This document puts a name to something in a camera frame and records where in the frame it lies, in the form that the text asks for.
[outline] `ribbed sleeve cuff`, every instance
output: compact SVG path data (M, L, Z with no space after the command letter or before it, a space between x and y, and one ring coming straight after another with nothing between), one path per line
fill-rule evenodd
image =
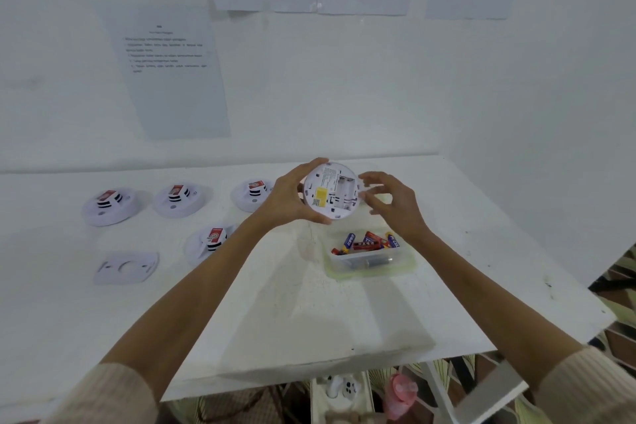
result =
M153 393L137 372L122 364L99 364L44 422L153 424L157 413Z
M595 348L552 369L536 399L553 424L636 422L636 380Z

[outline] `pink bottle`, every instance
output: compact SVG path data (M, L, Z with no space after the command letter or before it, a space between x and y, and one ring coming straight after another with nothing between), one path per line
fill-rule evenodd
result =
M384 387L384 413L397 420L415 404L417 384L402 374L393 374Z

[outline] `wall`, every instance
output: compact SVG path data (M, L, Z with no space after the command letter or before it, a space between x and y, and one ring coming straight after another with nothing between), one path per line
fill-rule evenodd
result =
M581 281L633 239L633 0L505 21L211 10L229 139L148 141L95 0L0 0L0 171L441 151ZM192 4L211 0L115 0Z

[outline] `forearm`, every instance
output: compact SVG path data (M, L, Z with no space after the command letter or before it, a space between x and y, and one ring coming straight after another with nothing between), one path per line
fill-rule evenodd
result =
M246 219L217 251L150 307L102 363L116 362L139 372L158 402L247 256L269 229L257 214Z
M426 233L411 242L531 388L583 346Z

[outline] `clear plastic container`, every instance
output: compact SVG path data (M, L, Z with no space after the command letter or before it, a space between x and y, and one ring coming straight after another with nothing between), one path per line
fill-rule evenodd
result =
M327 276L337 280L376 276L376 275L397 275L412 271L417 264L413 251L399 236L396 235L399 247L382 248L375 251L360 251L347 255L334 255L333 248L342 248L349 233L355 234L355 241L362 241L367 231L384 237L385 233L391 231L388 227L359 228L349 231L332 230L327 231L321 238L324 270Z

